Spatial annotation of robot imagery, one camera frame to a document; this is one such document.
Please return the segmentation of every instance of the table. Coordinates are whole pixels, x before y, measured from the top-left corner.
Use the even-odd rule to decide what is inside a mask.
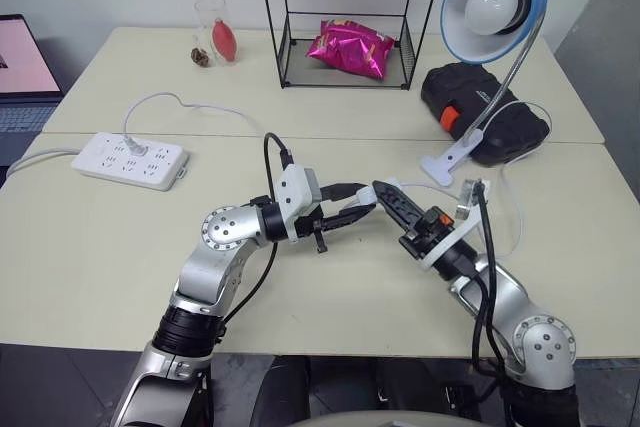
[[[449,140],[420,100],[427,71],[454,59],[439,35],[427,35],[410,92],[386,89],[281,89],[268,32],[240,31],[233,67],[202,69],[189,57],[192,29],[118,28],[45,126],[49,133],[119,132],[134,102],[171,91],[187,102],[213,103],[252,115],[283,137]],[[502,80],[516,52],[487,65]],[[603,137],[543,39],[512,84],[522,100],[553,113],[552,142],[602,143]],[[155,99],[136,110],[134,133],[257,135],[238,116],[179,108]]]
[[[70,168],[69,157],[43,160],[8,179],[0,191],[1,342],[140,350],[205,215],[267,191],[258,138],[153,138],[192,152],[186,177],[168,192],[84,177]],[[43,134],[31,150],[81,147],[87,139]],[[323,185],[390,176],[426,180],[418,160],[442,148],[441,142],[394,140],[286,143]],[[571,325],[580,357],[640,355],[633,301],[640,283],[640,208],[605,148],[550,143],[510,173],[526,230],[504,266],[539,305]],[[463,166],[454,192],[465,177],[479,176],[495,181],[497,170]],[[425,207],[454,209],[441,194],[408,192]],[[490,213],[497,250],[508,250],[516,216],[497,182]],[[468,357],[471,317],[434,272],[417,268],[398,245],[400,235],[377,209],[327,233],[325,254],[315,253],[311,239],[283,243],[272,273],[229,325],[219,351]],[[236,301],[254,285],[267,254],[247,263]],[[490,350],[484,345],[482,352]]]

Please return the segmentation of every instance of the pink snack bag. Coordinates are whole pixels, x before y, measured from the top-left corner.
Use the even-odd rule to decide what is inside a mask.
[[[340,70],[383,79],[394,40],[351,20],[322,21],[308,57]]]

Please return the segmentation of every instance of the blue lamp shade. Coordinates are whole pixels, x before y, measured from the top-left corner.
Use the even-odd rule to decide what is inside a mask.
[[[515,29],[506,29],[490,35],[480,35],[465,21],[467,0],[443,0],[440,29],[449,51],[462,62],[484,64],[507,54],[530,32],[538,17],[544,15],[547,0],[530,0],[528,14]]]

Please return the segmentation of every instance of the red bulb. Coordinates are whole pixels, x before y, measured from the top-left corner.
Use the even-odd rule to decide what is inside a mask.
[[[238,50],[236,38],[233,35],[231,28],[229,28],[229,26],[222,20],[216,20],[211,32],[211,38],[216,50],[227,60],[227,62],[233,62],[236,60],[236,51]]]

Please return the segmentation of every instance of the light bulb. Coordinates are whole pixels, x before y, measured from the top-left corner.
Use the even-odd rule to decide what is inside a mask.
[[[504,29],[518,9],[518,0],[467,0],[464,19],[478,35],[492,35]]]

